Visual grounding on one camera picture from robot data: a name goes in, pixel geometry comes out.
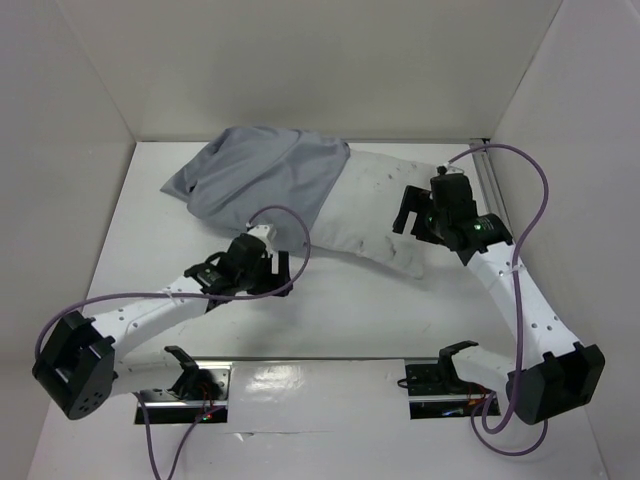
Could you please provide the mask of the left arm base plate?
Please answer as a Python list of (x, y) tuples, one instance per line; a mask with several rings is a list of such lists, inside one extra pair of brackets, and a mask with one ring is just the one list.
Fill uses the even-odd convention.
[(201, 418), (201, 424), (228, 421), (232, 363), (204, 359), (196, 362), (200, 372), (185, 392), (168, 388), (141, 392), (151, 425), (189, 425), (197, 418)]

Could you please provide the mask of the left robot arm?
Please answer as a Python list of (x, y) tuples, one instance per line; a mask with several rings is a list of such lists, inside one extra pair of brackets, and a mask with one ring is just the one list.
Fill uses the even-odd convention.
[(162, 388), (176, 399), (196, 390), (199, 369), (183, 349), (166, 346), (152, 361), (126, 356), (161, 333), (239, 300), (284, 297), (292, 289), (289, 254), (257, 231), (187, 268), (159, 292), (131, 294), (131, 304), (84, 316), (74, 307), (41, 336), (32, 376), (70, 420), (93, 413), (112, 397)]

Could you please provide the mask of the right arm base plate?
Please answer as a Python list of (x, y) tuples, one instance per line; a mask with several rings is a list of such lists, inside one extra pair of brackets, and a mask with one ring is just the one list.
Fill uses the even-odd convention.
[(436, 358), (406, 361), (397, 386), (407, 393), (411, 420), (469, 417), (491, 393), (482, 385), (460, 380)]

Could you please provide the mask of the white pillow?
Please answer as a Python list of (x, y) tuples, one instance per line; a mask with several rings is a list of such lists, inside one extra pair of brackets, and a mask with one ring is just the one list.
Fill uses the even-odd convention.
[(309, 240), (315, 247), (354, 254), (420, 279), (421, 247), (394, 233), (392, 225), (405, 188), (425, 188), (435, 173), (429, 163), (353, 150), (312, 227), (285, 206), (267, 206), (256, 213), (262, 222), (275, 225), (280, 248), (300, 250)]

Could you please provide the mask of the grey pillowcase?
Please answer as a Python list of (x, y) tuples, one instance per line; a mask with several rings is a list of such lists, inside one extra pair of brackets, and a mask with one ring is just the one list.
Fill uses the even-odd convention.
[(295, 211), (312, 227), (350, 157), (348, 144), (317, 132), (231, 127), (204, 146), (161, 187), (208, 228), (245, 229), (258, 210)]

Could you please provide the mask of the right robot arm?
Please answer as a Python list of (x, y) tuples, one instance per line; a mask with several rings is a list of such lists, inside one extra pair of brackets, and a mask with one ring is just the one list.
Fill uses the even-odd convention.
[(497, 390), (515, 403), (517, 417), (535, 425), (588, 404), (605, 366), (597, 345), (585, 346), (560, 320), (526, 268), (513, 237), (495, 214), (479, 214), (469, 179), (440, 173), (430, 186), (405, 188), (393, 230), (403, 233), (411, 213), (417, 240), (444, 246), (480, 280), (516, 340), (518, 364)]

